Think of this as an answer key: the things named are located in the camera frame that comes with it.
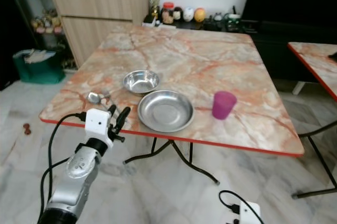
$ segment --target green bin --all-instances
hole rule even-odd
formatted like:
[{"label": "green bin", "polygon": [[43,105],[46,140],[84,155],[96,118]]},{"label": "green bin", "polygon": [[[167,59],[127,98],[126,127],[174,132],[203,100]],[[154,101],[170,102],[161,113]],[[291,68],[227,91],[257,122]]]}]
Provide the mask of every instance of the green bin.
[{"label": "green bin", "polygon": [[31,54],[32,50],[22,50],[13,56],[14,64],[23,82],[37,84],[56,84],[64,77],[61,68],[61,59],[59,52],[46,51],[46,59],[35,63],[27,63],[25,57]]}]

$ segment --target marble floor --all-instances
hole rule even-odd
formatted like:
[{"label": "marble floor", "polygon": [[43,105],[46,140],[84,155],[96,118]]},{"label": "marble floor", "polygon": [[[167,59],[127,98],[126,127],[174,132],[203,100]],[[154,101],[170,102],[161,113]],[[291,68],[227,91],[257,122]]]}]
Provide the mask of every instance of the marble floor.
[{"label": "marble floor", "polygon": [[[299,133],[336,120],[337,105],[319,84],[307,84],[298,96],[295,82],[274,81]],[[53,125],[38,113],[58,92],[58,85],[16,82],[0,92],[0,223],[36,223],[39,182],[47,166],[47,144]],[[30,123],[32,134],[22,125]],[[78,223],[232,223],[237,216],[218,200],[220,190],[233,190],[261,207],[265,223],[337,223],[337,194],[293,200],[298,191],[328,188],[329,178],[306,139],[301,158],[195,145],[193,160],[221,181],[219,186],[188,168],[172,148],[159,156],[126,166],[130,156],[148,153],[152,140],[125,135],[104,156],[97,180]],[[72,154],[84,130],[62,126],[53,145],[54,161]],[[336,129],[314,137],[337,177]],[[179,142],[187,156],[188,143]],[[55,180],[63,168],[55,169]],[[226,196],[228,203],[238,203]]]}]

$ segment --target marble table top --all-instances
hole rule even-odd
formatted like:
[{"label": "marble table top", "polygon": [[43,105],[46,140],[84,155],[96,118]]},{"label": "marble table top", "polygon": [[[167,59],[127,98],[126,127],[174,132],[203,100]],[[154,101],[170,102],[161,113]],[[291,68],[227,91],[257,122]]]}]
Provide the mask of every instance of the marble table top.
[{"label": "marble table top", "polygon": [[[179,91],[195,109],[192,123],[175,133],[144,126],[137,116],[141,97],[123,88],[123,77],[137,69],[159,74],[159,89]],[[120,109],[131,107],[123,132],[301,156],[304,149],[249,35],[200,30],[118,25],[40,113],[57,123],[64,115],[102,108],[86,101],[90,91],[108,90]],[[213,96],[230,91],[237,104],[226,120],[212,116]],[[83,127],[78,119],[66,125]]]},{"label": "marble table top", "polygon": [[290,42],[288,46],[337,101],[337,62],[328,58],[337,52],[337,45]]}]

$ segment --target cabinet drawer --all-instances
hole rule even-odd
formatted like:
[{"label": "cabinet drawer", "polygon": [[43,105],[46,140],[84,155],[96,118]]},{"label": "cabinet drawer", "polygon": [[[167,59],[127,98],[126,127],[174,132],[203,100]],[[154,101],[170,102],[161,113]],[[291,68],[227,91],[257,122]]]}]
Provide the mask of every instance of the cabinet drawer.
[{"label": "cabinet drawer", "polygon": [[55,0],[59,14],[132,20],[130,0]]}]

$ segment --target purple cup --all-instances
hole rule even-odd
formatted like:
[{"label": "purple cup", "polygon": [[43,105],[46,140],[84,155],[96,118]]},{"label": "purple cup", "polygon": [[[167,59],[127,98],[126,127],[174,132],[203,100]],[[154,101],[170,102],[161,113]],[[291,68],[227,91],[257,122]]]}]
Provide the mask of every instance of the purple cup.
[{"label": "purple cup", "polygon": [[212,115],[219,120],[224,120],[235,106],[237,98],[228,91],[218,91],[214,95]]}]

